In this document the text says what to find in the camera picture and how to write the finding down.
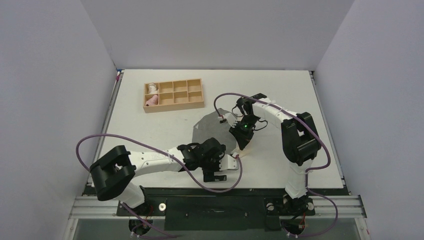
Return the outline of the grey beige underwear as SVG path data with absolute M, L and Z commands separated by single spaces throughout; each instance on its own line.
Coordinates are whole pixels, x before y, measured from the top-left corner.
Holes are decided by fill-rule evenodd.
M 222 108 L 218 109 L 220 114 L 230 113 Z M 236 139 L 229 132 L 230 126 L 227 123 L 220 123 L 221 117 L 214 111 L 203 116 L 192 129 L 192 142 L 203 143 L 207 139 L 215 138 L 222 145 L 226 146 L 225 153 L 228 155 L 239 154 L 240 158 L 253 154 L 252 147 L 240 150 Z

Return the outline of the wooden compartment tray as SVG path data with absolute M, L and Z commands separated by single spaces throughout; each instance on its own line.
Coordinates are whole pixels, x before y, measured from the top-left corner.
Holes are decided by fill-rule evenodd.
M 157 85 L 158 94 L 148 94 L 147 86 L 150 83 L 144 84 L 142 107 L 145 113 L 199 109 L 205 106 L 200 78 L 151 83 Z M 158 95 L 158 105 L 145 106 L 146 100 L 153 95 Z

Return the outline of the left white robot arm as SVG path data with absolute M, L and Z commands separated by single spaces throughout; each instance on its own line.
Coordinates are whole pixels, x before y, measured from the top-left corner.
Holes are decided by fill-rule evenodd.
M 226 181 L 217 172 L 237 170 L 238 162 L 226 154 L 226 146 L 215 138 L 203 143 L 182 144 L 161 154 L 156 151 L 128 151 L 118 145 L 94 162 L 90 168 L 94 189 L 99 201 L 112 199 L 125 203 L 136 215 L 149 209 L 144 189 L 132 182 L 142 175 L 159 172 L 194 171 L 200 168 L 203 182 Z

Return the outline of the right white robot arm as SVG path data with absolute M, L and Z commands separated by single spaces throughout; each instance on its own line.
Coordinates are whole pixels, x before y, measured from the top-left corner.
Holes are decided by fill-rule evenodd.
M 240 110 L 241 119 L 231 120 L 228 114 L 225 118 L 240 150 L 251 142 L 259 121 L 280 130 L 282 151 L 289 161 L 284 187 L 287 196 L 282 199 L 282 207 L 289 214 L 296 213 L 306 204 L 308 173 L 312 170 L 312 161 L 323 147 L 313 117 L 308 112 L 288 111 L 262 93 L 240 96 L 235 106 Z

